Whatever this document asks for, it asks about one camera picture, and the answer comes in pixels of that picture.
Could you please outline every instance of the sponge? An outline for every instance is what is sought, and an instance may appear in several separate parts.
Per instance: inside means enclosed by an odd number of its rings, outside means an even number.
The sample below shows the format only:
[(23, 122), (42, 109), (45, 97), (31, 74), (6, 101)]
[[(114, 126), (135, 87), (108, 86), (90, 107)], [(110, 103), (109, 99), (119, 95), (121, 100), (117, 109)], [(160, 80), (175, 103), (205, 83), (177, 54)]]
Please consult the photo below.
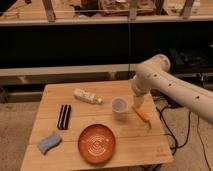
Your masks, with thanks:
[(47, 138), (40, 141), (37, 145), (40, 152), (45, 155), (51, 148), (59, 145), (61, 142), (61, 137), (57, 133), (53, 133), (52, 135), (48, 136)]

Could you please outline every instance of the orange bowl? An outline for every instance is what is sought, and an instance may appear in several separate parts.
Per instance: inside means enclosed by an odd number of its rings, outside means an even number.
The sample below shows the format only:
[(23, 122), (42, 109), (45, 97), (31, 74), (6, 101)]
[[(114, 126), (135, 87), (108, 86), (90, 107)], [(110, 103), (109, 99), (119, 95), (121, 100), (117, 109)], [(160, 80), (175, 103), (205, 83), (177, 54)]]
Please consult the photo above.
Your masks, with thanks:
[(115, 136), (104, 125), (90, 125), (79, 136), (78, 149), (87, 162), (93, 164), (103, 163), (113, 155)]

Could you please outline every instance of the paper cup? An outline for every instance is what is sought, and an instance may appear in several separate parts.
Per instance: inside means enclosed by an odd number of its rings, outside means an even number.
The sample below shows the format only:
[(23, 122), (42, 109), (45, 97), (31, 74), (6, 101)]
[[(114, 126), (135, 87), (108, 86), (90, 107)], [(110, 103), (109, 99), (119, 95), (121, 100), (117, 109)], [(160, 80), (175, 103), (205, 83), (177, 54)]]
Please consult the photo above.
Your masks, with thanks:
[(116, 119), (123, 118), (123, 114), (128, 110), (128, 104), (126, 100), (120, 97), (116, 97), (112, 100), (112, 111), (115, 114)]

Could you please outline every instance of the wooden tabletop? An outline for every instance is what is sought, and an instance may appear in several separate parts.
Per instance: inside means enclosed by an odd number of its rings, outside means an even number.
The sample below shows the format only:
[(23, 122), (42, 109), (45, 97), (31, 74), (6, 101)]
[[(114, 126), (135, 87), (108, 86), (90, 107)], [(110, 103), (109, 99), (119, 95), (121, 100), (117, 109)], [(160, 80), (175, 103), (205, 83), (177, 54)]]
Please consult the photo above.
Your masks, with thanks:
[[(91, 105), (75, 99), (73, 97), (75, 88), (96, 93), (103, 98), (104, 103)], [(111, 101), (118, 96), (125, 98), (129, 105), (128, 112), (121, 120), (115, 119), (111, 110)], [(72, 106), (72, 114), (69, 129), (61, 131), (57, 129), (57, 121), (63, 104)], [(133, 112), (132, 104), (130, 81), (47, 85), (21, 170), (87, 170), (172, 162), (173, 156), (151, 95), (145, 96), (141, 108), (150, 117), (152, 129)], [(116, 137), (113, 157), (102, 166), (88, 164), (78, 151), (79, 135), (92, 124), (106, 125)], [(63, 141), (44, 156), (38, 150), (37, 144), (54, 131), (62, 137)]]

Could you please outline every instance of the black cable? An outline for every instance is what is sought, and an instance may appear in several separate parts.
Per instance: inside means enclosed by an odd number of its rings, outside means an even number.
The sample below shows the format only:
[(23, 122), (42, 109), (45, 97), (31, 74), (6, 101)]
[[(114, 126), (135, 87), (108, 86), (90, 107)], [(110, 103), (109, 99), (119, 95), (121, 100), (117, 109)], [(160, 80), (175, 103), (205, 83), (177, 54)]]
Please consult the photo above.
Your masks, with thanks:
[(201, 144), (202, 144), (203, 155), (204, 155), (206, 164), (207, 164), (207, 166), (208, 166), (209, 171), (211, 171), (211, 167), (210, 167), (210, 165), (209, 165), (209, 162), (208, 162), (208, 159), (207, 159), (207, 156), (206, 156), (205, 145), (204, 145), (203, 140), (202, 140), (202, 137), (201, 137), (201, 135), (200, 135), (199, 124), (200, 124), (200, 117), (198, 116), (198, 118), (197, 118), (197, 134), (198, 134), (198, 136), (199, 136), (199, 138), (200, 138), (200, 141), (201, 141)]
[(166, 128), (167, 128), (168, 131), (170, 132), (172, 138), (174, 139), (175, 146), (174, 146), (174, 147), (171, 147), (170, 149), (174, 150), (173, 153), (172, 153), (172, 155), (175, 155), (175, 153), (176, 153), (176, 151), (177, 151), (177, 148), (176, 148), (176, 147), (178, 147), (178, 141), (177, 141), (177, 138), (175, 137), (175, 135), (173, 134), (173, 132), (171, 131), (171, 129), (169, 128), (169, 126), (168, 126), (166, 120), (165, 120), (164, 117), (163, 117), (163, 111), (164, 111), (165, 109), (167, 109), (167, 108), (169, 108), (169, 106), (165, 106), (162, 110), (160, 110), (160, 109), (158, 109), (158, 108), (156, 107), (157, 111), (158, 111), (159, 114), (160, 114), (160, 118), (162, 118), (162, 120), (163, 120), (163, 122), (164, 122), (164, 125), (166, 126)]
[(128, 19), (128, 79), (130, 79), (130, 62), (131, 62), (131, 56), (132, 56), (132, 35), (131, 35), (131, 25), (130, 25), (130, 19)]
[(187, 130), (186, 140), (182, 145), (180, 145), (176, 148), (182, 148), (187, 144), (187, 142), (189, 140), (189, 135), (190, 135), (190, 128), (191, 128), (191, 111), (189, 111), (189, 113), (188, 113), (188, 130)]

